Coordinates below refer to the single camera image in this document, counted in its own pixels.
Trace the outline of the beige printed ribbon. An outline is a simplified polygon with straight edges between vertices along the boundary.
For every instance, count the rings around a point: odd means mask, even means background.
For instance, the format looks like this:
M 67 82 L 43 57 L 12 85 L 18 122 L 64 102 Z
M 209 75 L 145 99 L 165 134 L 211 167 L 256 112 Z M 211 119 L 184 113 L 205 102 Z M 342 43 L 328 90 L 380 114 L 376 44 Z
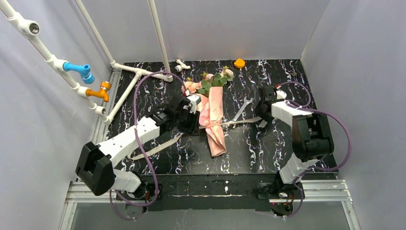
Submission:
M 219 123 L 219 124 L 215 124 L 215 125 L 210 125 L 210 126 L 200 126 L 199 129 L 205 129 L 208 127 L 214 127 L 214 126 L 228 126 L 228 125 L 237 125 L 237 124 L 242 124 L 242 123 L 255 123 L 258 121 L 261 121 L 262 118 L 260 118 L 259 116 L 254 117 L 254 118 L 250 118 L 250 119 L 245 119 L 245 120 L 241 120 L 241 121 L 231 121 L 231 122 L 226 122 L 226 123 Z M 163 144 L 158 145 L 157 147 L 153 148 L 150 151 L 147 151 L 146 154 L 148 157 L 153 156 L 155 154 L 157 154 L 158 152 L 168 148 L 169 146 L 175 144 L 177 141 L 179 141 L 182 138 L 183 134 L 177 135 L 176 137 L 164 142 Z M 142 153 L 131 157 L 132 153 L 129 153 L 126 157 L 130 160 L 139 160 L 141 158 L 144 157 L 144 155 Z

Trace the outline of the fake pink rose stem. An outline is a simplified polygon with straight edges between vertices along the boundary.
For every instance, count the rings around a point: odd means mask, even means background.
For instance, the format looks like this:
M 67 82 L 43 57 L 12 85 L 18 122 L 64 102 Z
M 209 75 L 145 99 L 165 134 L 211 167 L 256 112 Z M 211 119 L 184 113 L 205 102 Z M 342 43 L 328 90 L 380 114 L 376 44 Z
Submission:
M 189 91 L 189 93 L 197 93 L 202 88 L 201 82 L 194 82 L 192 78 L 187 77 L 184 82 L 184 86 L 181 87 L 183 93 Z

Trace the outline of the pink wrapping paper sheet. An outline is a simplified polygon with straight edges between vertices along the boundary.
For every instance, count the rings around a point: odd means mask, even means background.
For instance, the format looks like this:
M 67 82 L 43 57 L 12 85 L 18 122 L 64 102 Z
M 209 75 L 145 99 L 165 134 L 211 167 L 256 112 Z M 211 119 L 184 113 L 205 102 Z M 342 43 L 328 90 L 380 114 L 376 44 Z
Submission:
M 221 126 L 224 117 L 223 87 L 212 87 L 209 96 L 200 97 L 202 101 L 198 105 L 199 125 L 206 131 L 211 156 L 217 157 L 226 152 L 226 141 Z

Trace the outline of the fake white rose stem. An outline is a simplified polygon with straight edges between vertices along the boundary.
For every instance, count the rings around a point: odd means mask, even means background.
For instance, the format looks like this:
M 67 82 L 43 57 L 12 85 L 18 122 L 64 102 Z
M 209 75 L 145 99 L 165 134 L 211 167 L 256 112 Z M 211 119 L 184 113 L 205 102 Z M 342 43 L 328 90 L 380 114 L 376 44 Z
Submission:
M 197 92 L 204 96 L 209 96 L 210 88 L 214 81 L 214 74 L 203 72 L 201 76 L 203 79 L 200 82 L 200 88 L 197 90 Z

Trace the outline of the fake cream rose stem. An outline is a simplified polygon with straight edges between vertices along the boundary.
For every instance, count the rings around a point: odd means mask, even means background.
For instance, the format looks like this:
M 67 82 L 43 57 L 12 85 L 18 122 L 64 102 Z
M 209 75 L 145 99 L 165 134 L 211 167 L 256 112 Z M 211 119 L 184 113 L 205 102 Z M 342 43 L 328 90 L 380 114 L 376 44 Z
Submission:
M 212 86 L 223 87 L 235 77 L 234 72 L 228 66 L 224 66 L 223 70 L 215 74 L 212 80 Z

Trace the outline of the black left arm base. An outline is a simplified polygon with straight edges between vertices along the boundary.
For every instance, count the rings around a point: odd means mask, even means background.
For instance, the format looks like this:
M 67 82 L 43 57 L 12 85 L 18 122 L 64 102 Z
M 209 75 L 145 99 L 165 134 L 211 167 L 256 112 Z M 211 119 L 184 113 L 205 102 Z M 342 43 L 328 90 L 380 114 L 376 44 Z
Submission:
M 135 192 L 130 193 L 127 191 L 119 191 L 119 193 L 131 202 L 145 201 L 146 203 L 152 201 L 155 196 L 154 182 L 142 182 Z

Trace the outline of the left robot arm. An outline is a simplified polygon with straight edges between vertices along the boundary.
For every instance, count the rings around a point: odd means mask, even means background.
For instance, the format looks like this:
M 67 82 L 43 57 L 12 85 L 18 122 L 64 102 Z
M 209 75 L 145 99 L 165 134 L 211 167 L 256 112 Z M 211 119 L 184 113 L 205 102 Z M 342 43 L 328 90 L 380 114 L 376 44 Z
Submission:
M 142 180 L 134 172 L 115 169 L 116 165 L 142 144 L 175 128 L 187 134 L 197 132 L 200 103 L 201 97 L 196 94 L 176 95 L 168 104 L 152 109 L 121 134 L 98 144 L 86 143 L 81 150 L 76 175 L 95 196 L 111 189 L 134 193 L 143 185 Z

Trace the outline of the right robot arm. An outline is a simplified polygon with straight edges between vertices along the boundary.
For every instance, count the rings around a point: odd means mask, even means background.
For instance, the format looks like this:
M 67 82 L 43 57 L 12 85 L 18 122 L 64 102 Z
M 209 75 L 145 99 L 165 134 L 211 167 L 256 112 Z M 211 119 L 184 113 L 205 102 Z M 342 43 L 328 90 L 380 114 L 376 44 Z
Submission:
M 294 105 L 276 87 L 259 88 L 255 113 L 268 123 L 278 119 L 292 129 L 293 153 L 277 172 L 275 184 L 279 186 L 298 182 L 303 172 L 334 150 L 327 116 Z

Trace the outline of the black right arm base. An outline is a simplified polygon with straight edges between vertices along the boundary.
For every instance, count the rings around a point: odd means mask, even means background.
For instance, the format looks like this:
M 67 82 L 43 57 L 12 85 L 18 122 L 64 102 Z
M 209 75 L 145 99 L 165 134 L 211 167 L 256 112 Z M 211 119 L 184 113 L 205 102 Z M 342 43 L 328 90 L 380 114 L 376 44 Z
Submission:
M 272 183 L 257 183 L 253 193 L 259 200 L 281 200 L 271 204 L 271 211 L 279 217 L 297 213 L 305 198 L 302 183 L 285 184 L 279 172 L 275 174 Z

